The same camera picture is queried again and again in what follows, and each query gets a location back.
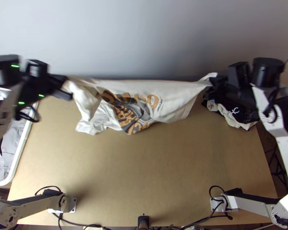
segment black cable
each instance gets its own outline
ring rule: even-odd
[[[61,227],[61,225],[60,225],[60,220],[61,220],[61,218],[62,218],[62,215],[63,215],[63,213],[61,213],[61,214],[59,215],[59,218],[58,218],[58,227],[59,227],[59,230],[62,230],[62,227]]]
[[[29,107],[33,111],[34,117],[36,117],[36,119],[34,119],[34,117],[30,117],[28,114],[26,114],[22,111],[16,112],[16,119],[18,119],[18,120],[25,119],[27,121],[34,122],[34,123],[40,122],[40,115],[37,112],[37,110],[32,105],[29,105]]]
[[[184,226],[183,228],[181,228],[181,230],[185,230],[185,229],[187,229],[187,228],[189,228],[189,227],[191,227],[191,226],[194,226],[194,225],[197,225],[197,224],[206,222],[207,220],[209,220],[209,219],[211,219],[211,218],[216,218],[216,217],[227,217],[229,220],[233,220],[233,217],[232,217],[232,216],[229,216],[228,213],[226,213],[226,212],[225,212],[224,215],[213,216],[213,214],[215,213],[215,211],[217,210],[217,208],[218,208],[221,204],[223,204],[223,203],[226,204],[226,210],[229,210],[229,209],[227,208],[227,207],[228,207],[228,201],[227,201],[227,199],[226,199],[225,196],[222,195],[222,197],[224,198],[225,202],[224,202],[224,200],[218,200],[218,199],[215,199],[214,197],[212,197],[212,195],[211,195],[211,190],[212,190],[214,187],[220,188],[223,192],[225,192],[225,191],[224,191],[224,189],[222,189],[222,187],[217,186],[217,185],[213,185],[213,186],[211,186],[210,189],[209,189],[209,195],[210,195],[211,199],[212,199],[212,200],[215,200],[215,201],[219,201],[219,204],[213,209],[212,213],[211,213],[208,217],[205,217],[205,218],[202,218],[202,219],[200,219],[200,220],[197,220],[197,221],[195,221],[195,222],[193,222],[193,223],[190,223],[190,224]]]
[[[213,186],[211,186],[211,187],[209,188],[209,195],[210,195],[210,197],[211,197],[211,200],[223,201],[223,200],[217,200],[217,199],[215,199],[214,197],[212,197],[212,195],[211,195],[211,190],[212,190],[213,188],[219,188],[219,189],[221,189],[223,192],[225,192],[225,190],[223,190],[223,188],[219,187],[218,185],[213,185]]]
[[[34,195],[37,196],[37,194],[38,194],[38,192],[39,192],[40,190],[47,189],[47,188],[56,188],[58,191],[61,192],[61,190],[60,190],[60,188],[59,188],[58,186],[50,185],[50,186],[45,186],[45,187],[37,190],[37,192],[36,192]]]
[[[264,114],[266,117],[269,116],[269,113],[270,113],[271,110],[274,111],[275,117],[274,117],[273,121],[272,121],[272,122],[269,122],[269,123],[274,123],[274,122],[276,121],[276,119],[277,119],[277,116],[278,116],[277,111],[276,111],[276,109],[275,109],[275,107],[274,107],[275,100],[276,100],[276,97],[277,97],[278,92],[279,92],[279,80],[277,80],[277,82],[276,82],[276,89],[274,89],[274,90],[271,92],[271,94],[269,95],[269,97],[268,97],[268,102],[269,102],[268,106],[267,106],[266,109],[263,111],[263,114]]]

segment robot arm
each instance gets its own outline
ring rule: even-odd
[[[258,116],[265,129],[276,138],[288,175],[288,89],[279,85],[279,74],[283,69],[282,61],[256,58],[250,85]],[[217,212],[236,212],[238,209],[244,209],[270,218],[273,224],[281,228],[288,228],[288,194],[281,199],[271,199],[244,194],[240,188],[236,188],[211,199],[211,209],[216,208],[221,202],[217,200],[227,200],[225,205],[216,209]]]
[[[0,140],[20,110],[48,95],[70,100],[72,95],[60,90],[67,78],[47,73],[47,64],[38,60],[28,62],[26,72],[20,72],[17,55],[0,56]],[[0,200],[0,229],[11,228],[21,218],[48,209],[49,212],[75,212],[76,199],[61,191],[47,189],[43,194],[20,200]]]

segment white laundry basket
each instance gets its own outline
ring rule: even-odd
[[[35,109],[37,109],[37,106],[38,106],[38,103],[35,103],[33,105],[33,107]],[[33,110],[30,111],[29,116],[30,117],[34,116]],[[16,152],[14,154],[14,158],[13,158],[12,164],[11,164],[11,166],[9,168],[10,170],[8,172],[8,175],[7,175],[7,177],[4,180],[0,181],[0,186],[7,185],[9,182],[11,182],[13,180],[14,175],[16,173],[16,169],[17,169],[19,160],[20,160],[20,157],[21,157],[21,154],[22,154],[22,151],[23,151],[23,148],[25,146],[26,140],[28,138],[28,135],[29,135],[29,132],[30,132],[30,129],[31,129],[31,125],[32,125],[32,122],[26,121],[25,126],[23,128],[23,132],[21,134],[21,137],[20,137],[20,140],[19,140],[19,143],[18,143],[18,146],[17,146],[17,149],[16,149]]]

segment wooden table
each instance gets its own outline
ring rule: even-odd
[[[76,132],[80,113],[74,102],[47,98],[39,112],[42,121],[32,127],[9,200],[56,185],[78,198],[76,212],[64,215],[67,220],[110,227],[136,226],[143,213],[154,226],[181,226],[209,216],[212,185],[276,198],[256,128],[232,128],[198,100],[187,119],[156,123],[131,136]],[[214,218],[205,224],[270,222],[246,211],[232,216],[232,221]],[[57,225],[58,220],[43,211],[19,223]]]

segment brown tabletop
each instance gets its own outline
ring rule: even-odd
[[[232,128],[198,100],[187,119],[156,123],[131,136],[76,132],[80,113],[74,102],[47,98],[38,110],[42,120],[31,129],[9,200],[56,185],[78,198],[76,212],[64,214],[67,220],[110,227],[136,226],[143,213],[154,226],[181,226],[209,216],[212,185],[276,197],[256,128]],[[270,222],[246,211],[232,216],[232,221],[214,218],[205,224]],[[58,220],[43,211],[18,223],[57,225]]]

